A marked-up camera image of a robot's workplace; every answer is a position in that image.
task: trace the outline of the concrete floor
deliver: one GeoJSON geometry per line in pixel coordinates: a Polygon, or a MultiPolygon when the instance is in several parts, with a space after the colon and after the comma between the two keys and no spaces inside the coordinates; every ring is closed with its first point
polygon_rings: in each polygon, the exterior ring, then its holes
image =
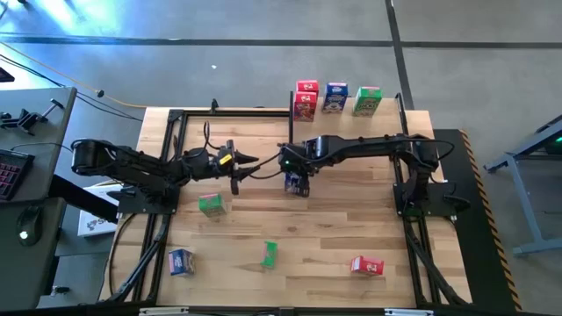
{"type": "MultiPolygon", "coordinates": [[[[27,6],[15,0],[3,2],[0,32],[184,39],[392,38],[384,0],[30,0],[27,6]]],[[[560,1],[393,3],[402,40],[562,41],[560,1]]],[[[131,103],[205,106],[215,97],[223,106],[285,106],[287,91],[301,78],[345,81],[352,91],[359,85],[377,84],[387,96],[400,91],[391,47],[14,46],[131,103]],[[248,89],[233,89],[238,83],[245,83],[248,89]]],[[[0,54],[71,84],[3,47],[0,54]]],[[[512,149],[561,112],[557,98],[562,88],[560,50],[409,48],[404,55],[415,108],[430,110],[435,128],[465,129],[480,164],[512,149]]],[[[1,89],[50,86],[4,66],[17,81],[3,83],[1,89]]],[[[137,118],[143,115],[143,110],[121,110],[137,118]]],[[[65,144],[91,137],[134,147],[140,127],[138,122],[108,116],[77,100],[65,144]]],[[[57,172],[76,184],[101,180],[72,174],[69,162],[63,152],[57,172]]],[[[530,241],[530,232],[511,179],[501,171],[493,176],[481,172],[524,310],[560,313],[562,250],[514,258],[510,249],[530,241]]],[[[562,216],[537,216],[545,235],[559,236],[562,216]]],[[[68,210],[57,253],[81,255],[61,260],[55,281],[59,285],[76,284],[76,274],[101,276],[111,245],[111,236],[77,238],[76,223],[77,212],[68,210]]],[[[100,280],[85,284],[90,286],[73,288],[76,293],[72,296],[43,298],[40,305],[94,302],[100,280]]]]}

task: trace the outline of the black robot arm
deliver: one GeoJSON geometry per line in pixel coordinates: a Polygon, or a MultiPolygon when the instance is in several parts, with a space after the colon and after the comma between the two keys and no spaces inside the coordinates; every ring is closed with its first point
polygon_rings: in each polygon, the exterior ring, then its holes
{"type": "Polygon", "coordinates": [[[322,135],[302,145],[283,144],[278,158],[281,170],[292,177],[290,190],[302,197],[310,191],[308,177],[326,166],[334,166],[348,158],[394,156],[410,170],[405,194],[409,199],[427,195],[427,183],[439,166],[435,141],[421,135],[372,137],[345,140],[339,136],[322,135]]]}
{"type": "Polygon", "coordinates": [[[165,198],[190,180],[222,176],[232,179],[231,189],[236,195],[237,183],[259,169],[238,168],[239,164],[258,159],[235,150],[232,140],[221,146],[217,154],[210,154],[205,148],[193,148],[168,162],[104,140],[76,140],[72,149],[72,170],[78,175],[109,176],[137,188],[148,200],[165,198]]]}

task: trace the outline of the keyboard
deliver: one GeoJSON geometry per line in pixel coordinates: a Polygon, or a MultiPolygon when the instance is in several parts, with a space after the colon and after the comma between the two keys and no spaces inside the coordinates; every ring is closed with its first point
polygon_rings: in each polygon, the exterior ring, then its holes
{"type": "Polygon", "coordinates": [[[0,149],[0,200],[10,201],[18,191],[35,156],[0,149]]]}

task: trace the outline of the wooden tabletop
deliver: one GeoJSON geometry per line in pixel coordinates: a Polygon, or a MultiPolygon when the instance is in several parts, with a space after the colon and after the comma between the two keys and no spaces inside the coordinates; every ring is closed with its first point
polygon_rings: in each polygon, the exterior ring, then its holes
{"type": "MultiPolygon", "coordinates": [[[[317,112],[313,123],[295,122],[295,140],[321,134],[356,138],[401,132],[393,99],[384,99],[373,118],[352,117],[352,103],[350,99],[341,115],[317,112]]],[[[160,154],[168,110],[147,109],[138,150],[160,154]]],[[[213,145],[232,139],[242,153],[261,160],[273,156],[278,143],[288,141],[287,118],[189,118],[185,149],[204,143],[206,120],[211,123],[213,145]]],[[[410,134],[433,138],[427,111],[408,111],[407,120],[410,134]]],[[[276,171],[273,161],[257,176],[276,171]]],[[[435,178],[443,178],[440,169],[435,178]]],[[[415,307],[404,230],[394,210],[393,183],[392,165],[386,157],[347,160],[322,169],[311,178],[309,198],[285,193],[282,175],[246,179],[240,183],[238,197],[230,193],[226,178],[188,183],[182,188],[167,250],[193,252],[196,275],[170,276],[166,257],[158,305],[415,307]],[[216,192],[225,197],[228,213],[211,220],[198,210],[198,197],[216,192]],[[265,241],[278,244],[275,269],[259,263],[265,241]],[[350,274],[349,261],[357,255],[385,261],[384,275],[350,274]]],[[[144,215],[133,219],[119,241],[112,267],[115,288],[138,262],[146,220],[144,215]]],[[[428,229],[437,267],[458,294],[470,301],[454,227],[445,219],[428,218],[428,229]]],[[[426,273],[421,270],[429,297],[426,273]]],[[[105,282],[100,298],[108,296],[105,282]]]]}

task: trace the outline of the green cereal box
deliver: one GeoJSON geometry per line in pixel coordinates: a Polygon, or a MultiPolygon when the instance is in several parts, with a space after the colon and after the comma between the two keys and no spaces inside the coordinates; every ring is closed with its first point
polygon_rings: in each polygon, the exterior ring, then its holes
{"type": "Polygon", "coordinates": [[[383,98],[383,91],[379,87],[361,87],[355,98],[353,115],[361,117],[371,117],[377,110],[380,100],[383,98]]]}
{"type": "Polygon", "coordinates": [[[227,213],[225,200],[219,193],[199,197],[199,210],[202,211],[208,218],[227,213]]]}
{"type": "Polygon", "coordinates": [[[275,258],[277,258],[277,243],[273,241],[266,241],[263,247],[263,259],[260,264],[268,269],[275,267],[275,258]]]}

